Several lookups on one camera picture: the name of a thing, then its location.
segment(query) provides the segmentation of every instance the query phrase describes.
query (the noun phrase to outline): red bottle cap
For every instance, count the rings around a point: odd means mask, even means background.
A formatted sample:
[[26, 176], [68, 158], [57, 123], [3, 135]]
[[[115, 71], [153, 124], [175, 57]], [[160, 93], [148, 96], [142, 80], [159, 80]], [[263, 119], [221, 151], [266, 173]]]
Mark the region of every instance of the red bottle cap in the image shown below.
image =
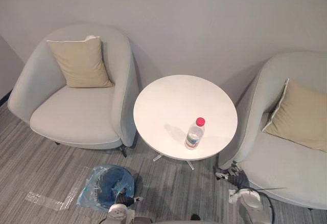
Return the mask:
[[196, 120], [196, 125], [198, 125], [199, 127], [202, 127], [205, 123], [205, 119], [204, 118], [197, 118]]

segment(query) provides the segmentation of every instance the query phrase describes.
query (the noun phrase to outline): water bottle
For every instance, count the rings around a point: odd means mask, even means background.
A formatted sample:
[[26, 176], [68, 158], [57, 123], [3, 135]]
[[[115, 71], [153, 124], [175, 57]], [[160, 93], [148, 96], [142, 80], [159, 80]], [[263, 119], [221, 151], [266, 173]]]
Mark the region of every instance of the water bottle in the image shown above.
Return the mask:
[[204, 118], [197, 118], [196, 122], [190, 127], [185, 140], [185, 146], [189, 150], [195, 149], [204, 133]]

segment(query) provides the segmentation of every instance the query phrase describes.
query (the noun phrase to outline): gray wall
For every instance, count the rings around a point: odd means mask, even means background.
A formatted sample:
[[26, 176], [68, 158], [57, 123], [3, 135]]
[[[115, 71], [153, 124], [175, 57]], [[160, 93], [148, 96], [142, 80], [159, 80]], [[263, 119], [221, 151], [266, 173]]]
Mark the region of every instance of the gray wall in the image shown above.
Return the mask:
[[327, 0], [0, 0], [0, 12], [0, 34], [23, 61], [56, 28], [109, 24], [131, 39], [142, 86], [193, 74], [234, 101], [269, 57], [327, 50]]
[[0, 36], [0, 99], [15, 85], [24, 63]]

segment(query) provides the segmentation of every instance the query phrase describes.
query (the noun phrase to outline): gray carpet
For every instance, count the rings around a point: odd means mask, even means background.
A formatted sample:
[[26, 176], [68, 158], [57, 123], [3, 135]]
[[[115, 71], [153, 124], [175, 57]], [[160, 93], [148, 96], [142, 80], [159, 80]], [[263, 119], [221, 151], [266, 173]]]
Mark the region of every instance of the gray carpet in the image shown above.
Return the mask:
[[[136, 216], [153, 221], [186, 220], [197, 213], [202, 220], [243, 223], [237, 208], [228, 204], [230, 185], [214, 177], [215, 157], [194, 162], [196, 169], [192, 171], [186, 162], [169, 158], [154, 163], [157, 153], [142, 139], [135, 144], [127, 149], [127, 158], [118, 150], [57, 146], [32, 132], [4, 104], [0, 107], [0, 223], [99, 223], [106, 214], [77, 206], [76, 196], [68, 210], [51, 208], [57, 202], [65, 202], [72, 190], [79, 193], [86, 173], [99, 164], [124, 166], [134, 176], [135, 195], [145, 198], [134, 206]], [[45, 200], [26, 200], [30, 192]], [[327, 211], [272, 202], [275, 223], [327, 223]], [[266, 200], [264, 206], [269, 212]]]

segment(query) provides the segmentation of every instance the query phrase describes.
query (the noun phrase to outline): chair leg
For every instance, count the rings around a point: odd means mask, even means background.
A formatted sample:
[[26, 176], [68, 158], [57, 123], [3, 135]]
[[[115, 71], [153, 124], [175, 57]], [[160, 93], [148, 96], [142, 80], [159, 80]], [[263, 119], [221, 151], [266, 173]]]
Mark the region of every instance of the chair leg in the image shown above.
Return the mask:
[[119, 147], [119, 150], [122, 152], [122, 154], [124, 155], [124, 157], [127, 157], [126, 150], [125, 150], [125, 147], [124, 146], [120, 146]]

